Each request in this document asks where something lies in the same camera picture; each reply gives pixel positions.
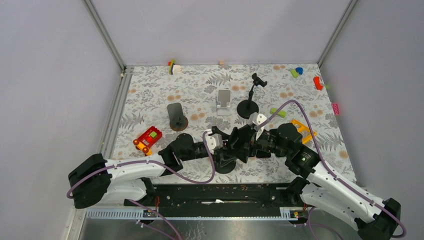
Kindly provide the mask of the black tripod stand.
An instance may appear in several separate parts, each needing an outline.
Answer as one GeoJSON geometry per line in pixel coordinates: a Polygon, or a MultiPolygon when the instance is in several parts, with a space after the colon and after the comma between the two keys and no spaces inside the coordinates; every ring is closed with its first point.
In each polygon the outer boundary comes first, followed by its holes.
{"type": "Polygon", "coordinates": [[[237,114],[243,119],[249,119],[250,115],[253,113],[259,112],[259,106],[256,102],[253,101],[254,88],[257,86],[266,87],[268,82],[263,81],[260,77],[257,76],[257,73],[253,73],[252,76],[252,87],[248,92],[248,98],[242,100],[236,108],[237,114]]]}
{"type": "Polygon", "coordinates": [[[223,147],[215,149],[212,157],[215,170],[219,174],[228,174],[236,167],[237,158],[229,148],[223,147]]]}

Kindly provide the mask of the wooden-base grey phone stand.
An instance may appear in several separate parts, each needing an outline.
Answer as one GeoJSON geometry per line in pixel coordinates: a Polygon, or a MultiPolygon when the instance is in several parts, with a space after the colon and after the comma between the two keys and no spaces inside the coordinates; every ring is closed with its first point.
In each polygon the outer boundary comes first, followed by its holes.
{"type": "Polygon", "coordinates": [[[169,127],[176,132],[185,130],[188,126],[188,119],[184,116],[182,105],[179,102],[167,105],[169,117],[169,127]]]}

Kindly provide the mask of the purple-edged black phone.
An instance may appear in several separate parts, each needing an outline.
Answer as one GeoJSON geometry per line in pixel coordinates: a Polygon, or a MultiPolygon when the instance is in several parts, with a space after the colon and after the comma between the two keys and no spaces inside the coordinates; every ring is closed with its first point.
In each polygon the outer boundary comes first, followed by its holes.
{"type": "Polygon", "coordinates": [[[262,150],[257,150],[255,157],[258,159],[267,159],[270,158],[272,156],[271,152],[267,152],[267,151],[262,151],[262,150]]]}

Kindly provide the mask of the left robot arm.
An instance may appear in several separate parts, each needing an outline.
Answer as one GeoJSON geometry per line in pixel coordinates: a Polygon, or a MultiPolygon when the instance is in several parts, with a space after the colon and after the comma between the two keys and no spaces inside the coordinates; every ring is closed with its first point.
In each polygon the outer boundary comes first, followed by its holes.
{"type": "Polygon", "coordinates": [[[190,134],[182,133],[158,153],[130,160],[105,159],[101,153],[91,155],[69,175],[70,189],[66,193],[74,207],[85,209],[97,204],[120,203],[125,199],[148,206],[155,200],[155,192],[148,180],[175,175],[188,183],[205,185],[216,173],[226,174],[234,169],[234,150],[227,137],[205,131],[200,142],[190,134]],[[195,180],[182,175],[184,161],[206,158],[211,174],[206,180],[195,180]]]}

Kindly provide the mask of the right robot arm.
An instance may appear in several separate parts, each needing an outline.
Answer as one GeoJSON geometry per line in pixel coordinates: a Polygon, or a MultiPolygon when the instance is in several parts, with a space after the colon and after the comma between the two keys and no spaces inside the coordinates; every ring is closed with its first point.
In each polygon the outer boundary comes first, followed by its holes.
{"type": "Polygon", "coordinates": [[[292,123],[259,132],[252,124],[235,127],[227,147],[244,161],[258,152],[285,157],[285,165],[297,177],[287,191],[293,206],[317,207],[352,227],[363,240],[389,240],[400,224],[401,205],[393,198],[382,199],[357,186],[321,160],[302,143],[303,136],[292,123]]]}

